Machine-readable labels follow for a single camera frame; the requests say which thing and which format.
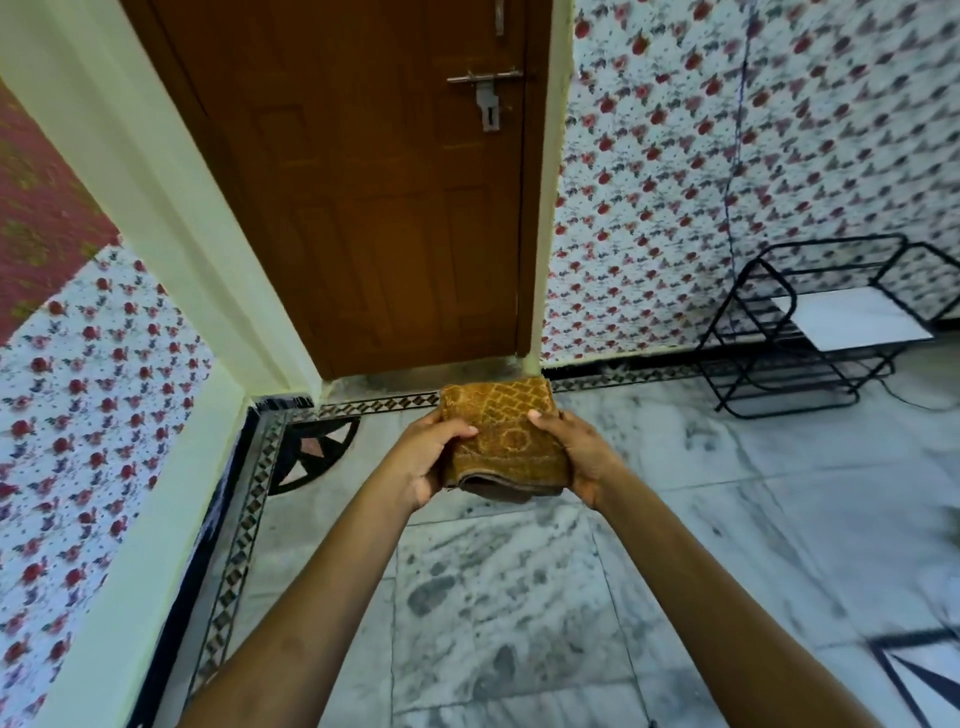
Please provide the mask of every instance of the right hand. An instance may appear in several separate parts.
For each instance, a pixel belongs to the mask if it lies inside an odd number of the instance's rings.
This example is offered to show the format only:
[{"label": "right hand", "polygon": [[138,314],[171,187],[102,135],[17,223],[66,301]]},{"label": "right hand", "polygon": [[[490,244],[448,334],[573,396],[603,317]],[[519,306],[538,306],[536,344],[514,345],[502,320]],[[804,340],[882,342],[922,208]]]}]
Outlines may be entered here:
[{"label": "right hand", "polygon": [[590,508],[596,507],[598,491],[616,478],[629,476],[620,456],[587,422],[572,412],[527,413],[534,427],[549,432],[564,446],[573,465],[573,492]]}]

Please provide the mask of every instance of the wooden door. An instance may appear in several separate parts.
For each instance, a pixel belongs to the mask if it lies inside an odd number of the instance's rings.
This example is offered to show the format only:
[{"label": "wooden door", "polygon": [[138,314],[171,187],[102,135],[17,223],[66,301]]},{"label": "wooden door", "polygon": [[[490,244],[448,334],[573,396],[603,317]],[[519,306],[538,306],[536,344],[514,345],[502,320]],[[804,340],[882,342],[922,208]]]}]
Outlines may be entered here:
[{"label": "wooden door", "polygon": [[517,351],[522,0],[152,3],[325,376]]}]

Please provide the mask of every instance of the hand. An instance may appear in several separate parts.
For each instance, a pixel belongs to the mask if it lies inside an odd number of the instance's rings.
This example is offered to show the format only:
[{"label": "hand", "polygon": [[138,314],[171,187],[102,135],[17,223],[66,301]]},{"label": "hand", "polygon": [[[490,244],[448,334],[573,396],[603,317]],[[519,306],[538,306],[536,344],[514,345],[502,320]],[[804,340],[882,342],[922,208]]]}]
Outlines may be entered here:
[{"label": "hand", "polygon": [[573,465],[573,492],[590,508],[596,507],[597,492],[617,477],[630,476],[620,456],[593,427],[572,412],[541,414],[530,410],[534,427],[549,432],[564,446]]},{"label": "hand", "polygon": [[477,428],[465,420],[441,422],[440,409],[410,423],[371,475],[396,483],[409,497],[412,511],[422,508],[441,487],[434,466],[444,446],[455,437],[473,437]]}]

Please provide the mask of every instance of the door frame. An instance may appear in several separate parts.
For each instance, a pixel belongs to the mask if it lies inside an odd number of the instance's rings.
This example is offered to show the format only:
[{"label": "door frame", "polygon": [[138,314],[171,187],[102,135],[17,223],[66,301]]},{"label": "door frame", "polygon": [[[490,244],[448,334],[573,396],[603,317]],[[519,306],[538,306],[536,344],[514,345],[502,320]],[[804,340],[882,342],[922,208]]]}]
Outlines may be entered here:
[{"label": "door frame", "polygon": [[[520,174],[519,250],[517,258],[515,354],[530,353],[537,288],[538,236],[540,232],[540,184],[543,159],[543,137],[546,125],[547,80],[549,76],[550,28],[554,0],[522,0],[526,5],[526,45],[524,48],[523,131]],[[173,43],[156,15],[152,0],[120,0],[120,5],[143,44],[148,58],[180,112],[183,123],[193,136],[213,175],[247,235],[251,248],[270,280],[281,279],[277,261],[266,255],[266,225],[248,201],[239,182],[226,143],[216,132],[196,93],[186,69],[174,50]],[[333,369],[310,326],[294,305],[287,305],[284,292],[276,293],[283,301],[304,346],[310,352],[321,376],[333,379]]]}]

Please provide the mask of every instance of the electrical cable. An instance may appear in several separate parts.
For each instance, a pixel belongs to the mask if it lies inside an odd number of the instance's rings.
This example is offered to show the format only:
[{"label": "electrical cable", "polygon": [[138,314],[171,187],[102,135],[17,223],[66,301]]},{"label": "electrical cable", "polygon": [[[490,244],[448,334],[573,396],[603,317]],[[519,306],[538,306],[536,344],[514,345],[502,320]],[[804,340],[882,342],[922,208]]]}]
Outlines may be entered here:
[{"label": "electrical cable", "polygon": [[[743,146],[743,100],[747,92],[747,81],[750,68],[750,45],[752,40],[751,29],[754,28],[754,24],[756,23],[756,18],[758,15],[756,5],[757,2],[754,0],[754,2],[751,3],[750,10],[747,15],[747,30],[744,34],[743,42],[743,61],[740,63],[740,83],[736,91],[736,116],[733,127],[733,157],[731,160],[730,176],[727,177],[727,183],[724,185],[723,190],[723,215],[724,223],[727,227],[727,244],[730,247],[731,285],[736,283],[736,249],[734,246],[733,230],[730,222],[730,190],[733,185],[733,179],[740,170],[740,165],[742,163],[740,159],[740,149]],[[733,332],[733,336],[738,336],[739,332],[736,330],[736,324],[733,322],[733,318],[730,316],[730,314],[728,314],[727,319],[728,323],[730,324],[731,331]]]},{"label": "electrical cable", "polygon": [[[861,367],[863,367],[864,369],[866,369],[868,372],[871,371],[870,367],[868,367],[868,366],[867,366],[866,364],[864,364],[862,361],[854,361],[853,363],[854,363],[854,364],[859,364]],[[892,398],[894,398],[895,400],[899,400],[899,401],[903,402],[904,404],[909,404],[911,407],[917,407],[918,409],[923,409],[923,410],[926,410],[927,412],[950,412],[950,411],[952,411],[952,410],[955,410],[957,407],[960,407],[960,401],[955,402],[954,404],[951,404],[951,405],[948,406],[948,407],[928,407],[928,406],[925,405],[925,404],[919,404],[918,402],[914,402],[914,401],[910,401],[910,400],[905,400],[905,399],[904,399],[903,397],[901,397],[899,394],[897,394],[897,393],[894,392],[892,389],[890,389],[890,385],[887,384],[886,377],[875,376],[874,379],[880,383],[880,386],[883,387],[884,391],[886,391],[886,393],[887,393],[888,395],[890,395],[890,396],[891,396]]]}]

